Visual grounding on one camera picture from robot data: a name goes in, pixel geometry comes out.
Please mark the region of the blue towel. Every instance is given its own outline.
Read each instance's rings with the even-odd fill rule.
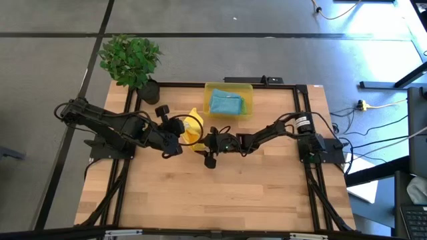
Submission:
[[[239,115],[242,110],[242,98],[236,93],[214,89],[209,106],[211,113]]]

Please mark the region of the green plant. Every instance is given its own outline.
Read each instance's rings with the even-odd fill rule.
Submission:
[[[102,58],[100,65],[117,81],[116,85],[141,89],[151,79],[149,74],[154,73],[162,53],[154,42],[130,37],[113,36],[103,43],[103,50],[98,52]]]

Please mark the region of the floor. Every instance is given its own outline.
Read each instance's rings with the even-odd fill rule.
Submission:
[[[1,232],[33,228],[64,137],[65,126],[54,118],[53,109],[79,92],[95,44],[94,37],[4,37],[1,33],[98,33],[108,2],[0,1],[0,145],[26,154],[24,161],[0,161]],[[318,0],[318,4],[332,16],[354,3]],[[313,14],[310,0],[121,0],[115,1],[105,32],[295,33],[283,38],[154,37],[151,40],[165,55],[153,77],[197,82],[282,77],[286,83],[324,85],[330,111],[337,111],[353,107],[359,99],[383,105],[406,98],[404,91],[361,90],[358,83],[397,81],[422,63],[423,46],[411,40],[423,36],[414,36],[407,22],[414,12],[407,6],[408,0],[361,3],[348,15],[327,21]],[[109,75],[98,66],[99,59],[86,77],[90,78],[86,97],[102,106]],[[406,112],[405,104],[356,112],[350,130],[363,132]],[[344,131],[349,119],[333,121]],[[368,137],[348,138],[361,145],[401,135],[407,135],[405,121]],[[73,224],[89,155],[83,140],[91,137],[74,134],[46,228]],[[389,161],[407,153],[408,145],[402,143],[371,157]],[[361,217],[356,216],[356,224],[363,232],[387,235],[387,229],[375,232],[374,223]]]

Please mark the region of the keyboard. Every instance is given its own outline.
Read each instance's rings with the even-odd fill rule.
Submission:
[[[427,240],[427,205],[400,206],[408,236],[412,240]]]

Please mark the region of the black plant pot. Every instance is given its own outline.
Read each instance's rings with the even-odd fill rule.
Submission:
[[[148,80],[147,84],[142,89],[137,89],[138,97],[148,104],[156,104],[160,100],[159,83],[153,79]]]

